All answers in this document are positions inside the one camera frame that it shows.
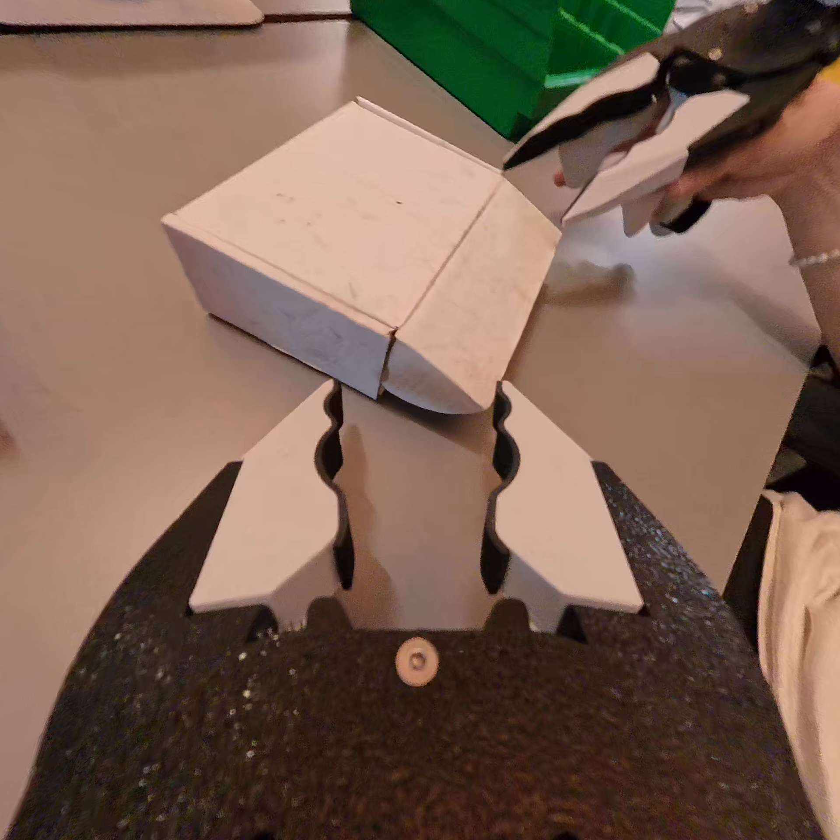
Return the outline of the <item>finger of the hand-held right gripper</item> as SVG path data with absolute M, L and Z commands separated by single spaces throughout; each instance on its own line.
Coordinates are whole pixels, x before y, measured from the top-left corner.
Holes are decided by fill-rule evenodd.
M 557 151 L 566 183 L 585 187 L 619 146 L 641 143 L 672 66 L 672 55 L 648 52 L 609 66 L 535 125 L 508 153 L 502 170 Z
M 672 107 L 663 129 L 638 140 L 619 161 L 594 174 L 563 215 L 562 226 L 621 207 L 624 233 L 635 236 L 655 221 L 666 188 L 686 168 L 689 147 L 748 102 L 745 93 L 723 90 L 688 97 Z

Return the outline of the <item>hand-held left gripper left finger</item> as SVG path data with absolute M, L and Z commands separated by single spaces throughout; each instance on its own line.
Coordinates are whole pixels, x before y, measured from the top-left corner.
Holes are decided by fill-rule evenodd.
M 242 458 L 188 602 L 193 613 L 269 609 L 303 627 L 310 604 L 348 591 L 354 545 L 343 466 L 340 383 L 329 380 Z

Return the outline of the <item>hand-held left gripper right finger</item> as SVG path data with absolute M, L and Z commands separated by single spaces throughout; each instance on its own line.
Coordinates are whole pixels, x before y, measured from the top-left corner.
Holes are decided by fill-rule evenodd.
M 520 602 L 542 634 L 558 631 L 571 606 L 642 613 L 592 458 L 508 381 L 497 384 L 492 425 L 499 484 L 480 551 L 488 593 Z

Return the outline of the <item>green plastic bin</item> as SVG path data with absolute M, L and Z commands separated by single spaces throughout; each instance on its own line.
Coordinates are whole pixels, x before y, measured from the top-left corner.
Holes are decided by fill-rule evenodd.
M 352 1 L 415 67 L 518 141 L 627 51 L 655 39 L 673 1 Z

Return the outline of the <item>white cardboard mailer box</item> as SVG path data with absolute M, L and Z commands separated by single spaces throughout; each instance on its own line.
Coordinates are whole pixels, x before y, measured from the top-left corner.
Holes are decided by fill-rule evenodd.
M 493 403 L 560 242 L 498 168 L 361 98 L 161 223 L 205 312 L 444 415 Z

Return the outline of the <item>person's right forearm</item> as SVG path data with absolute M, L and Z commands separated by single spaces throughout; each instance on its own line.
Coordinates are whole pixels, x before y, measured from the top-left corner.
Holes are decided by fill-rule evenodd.
M 792 246 L 792 264 L 801 274 L 822 341 L 839 362 L 838 190 L 816 187 L 780 202 Z

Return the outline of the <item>grey desk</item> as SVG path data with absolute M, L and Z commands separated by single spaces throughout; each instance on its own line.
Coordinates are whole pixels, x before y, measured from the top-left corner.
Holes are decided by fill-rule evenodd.
M 508 142 L 361 24 L 2 37 L 2 834 L 142 554 L 323 377 L 198 305 L 161 218 L 356 97 Z M 771 202 L 560 242 L 507 378 L 722 587 L 819 343 Z

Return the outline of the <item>person's right hand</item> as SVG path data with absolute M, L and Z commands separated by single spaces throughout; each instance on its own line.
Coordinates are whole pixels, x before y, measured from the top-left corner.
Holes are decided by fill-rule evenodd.
M 838 66 L 832 66 L 787 106 L 772 128 L 688 170 L 666 195 L 707 202 L 781 196 L 838 160 L 838 132 Z

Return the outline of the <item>person's cream shirt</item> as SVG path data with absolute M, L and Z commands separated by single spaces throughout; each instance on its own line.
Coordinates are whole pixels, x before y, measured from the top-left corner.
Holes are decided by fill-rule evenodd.
M 766 490 L 758 646 L 825 838 L 839 838 L 839 515 Z

